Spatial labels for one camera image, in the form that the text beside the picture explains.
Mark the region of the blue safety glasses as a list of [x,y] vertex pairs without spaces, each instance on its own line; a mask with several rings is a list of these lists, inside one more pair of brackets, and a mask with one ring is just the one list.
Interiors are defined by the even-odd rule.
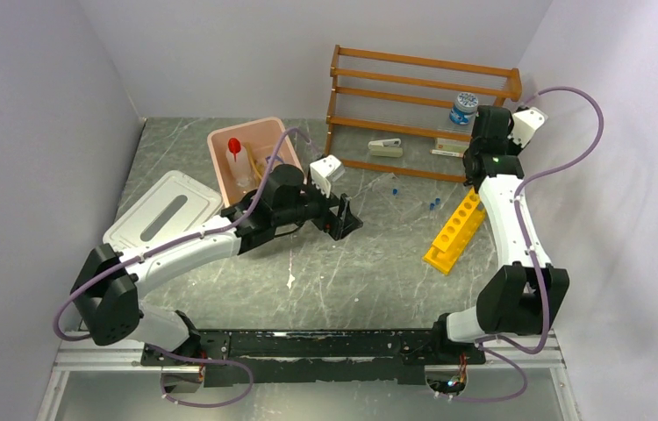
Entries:
[[[269,160],[270,160],[270,156],[265,157],[264,160],[265,160],[265,163],[268,163]],[[273,163],[273,168],[277,168],[278,166],[283,165],[283,164],[284,164],[283,158],[280,155],[278,155],[278,156],[275,157],[275,161]]]

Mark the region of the amber rubber tubing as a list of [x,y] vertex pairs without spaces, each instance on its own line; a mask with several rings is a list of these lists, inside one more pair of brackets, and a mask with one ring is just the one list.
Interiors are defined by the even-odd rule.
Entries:
[[266,165],[258,159],[257,154],[249,144],[246,144],[245,148],[247,150],[248,159],[254,175],[254,181],[256,184],[259,184],[263,179]]

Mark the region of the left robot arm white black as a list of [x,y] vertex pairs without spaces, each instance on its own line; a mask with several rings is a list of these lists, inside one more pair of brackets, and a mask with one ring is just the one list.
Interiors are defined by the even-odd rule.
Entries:
[[260,187],[180,237],[124,251],[104,243],[89,252],[70,299],[98,346],[122,339],[163,348],[186,365],[200,351],[195,326],[180,311],[146,307],[142,297],[179,275],[213,261],[231,258],[284,236],[284,227],[306,223],[334,240],[361,228],[347,195],[333,183],[345,169],[334,156],[314,161],[304,177],[295,166],[273,169]]

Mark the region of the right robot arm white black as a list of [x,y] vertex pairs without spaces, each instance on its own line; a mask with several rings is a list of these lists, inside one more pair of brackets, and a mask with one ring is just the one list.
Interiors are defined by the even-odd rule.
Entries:
[[453,362],[473,343],[503,334],[548,332],[569,287],[566,270],[556,268],[534,230],[527,207],[519,152],[547,118],[539,110],[515,113],[479,106],[472,139],[463,154],[470,192],[441,228],[424,256],[450,273],[483,221],[495,240],[498,270],[469,309],[442,318],[444,331],[430,341],[433,357]]

